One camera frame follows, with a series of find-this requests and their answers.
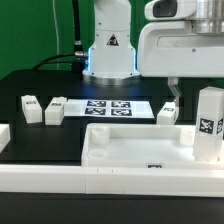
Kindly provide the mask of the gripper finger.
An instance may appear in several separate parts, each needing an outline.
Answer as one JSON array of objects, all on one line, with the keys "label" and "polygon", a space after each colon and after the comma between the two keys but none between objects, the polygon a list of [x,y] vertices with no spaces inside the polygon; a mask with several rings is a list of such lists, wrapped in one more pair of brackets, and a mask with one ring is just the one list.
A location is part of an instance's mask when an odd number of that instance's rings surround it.
[{"label": "gripper finger", "polygon": [[174,96],[175,110],[179,112],[179,100],[181,96],[181,91],[178,87],[179,78],[178,77],[169,77],[168,78],[168,87]]}]

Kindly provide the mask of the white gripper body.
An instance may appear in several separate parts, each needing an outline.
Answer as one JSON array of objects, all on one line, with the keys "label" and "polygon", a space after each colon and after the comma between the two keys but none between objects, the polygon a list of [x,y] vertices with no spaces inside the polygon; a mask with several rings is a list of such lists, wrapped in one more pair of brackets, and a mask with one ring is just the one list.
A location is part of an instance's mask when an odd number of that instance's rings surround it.
[{"label": "white gripper body", "polygon": [[144,77],[224,78],[224,35],[195,34],[188,21],[149,23],[138,42]]}]

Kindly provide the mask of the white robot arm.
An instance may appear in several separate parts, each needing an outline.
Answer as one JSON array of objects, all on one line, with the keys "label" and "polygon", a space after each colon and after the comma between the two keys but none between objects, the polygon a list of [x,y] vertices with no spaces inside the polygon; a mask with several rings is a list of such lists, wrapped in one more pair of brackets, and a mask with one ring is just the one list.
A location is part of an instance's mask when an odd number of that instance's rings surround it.
[{"label": "white robot arm", "polygon": [[175,97],[180,77],[224,77],[224,0],[152,0],[138,46],[130,43],[129,0],[94,0],[95,40],[88,81],[119,85],[140,75],[166,77]]}]

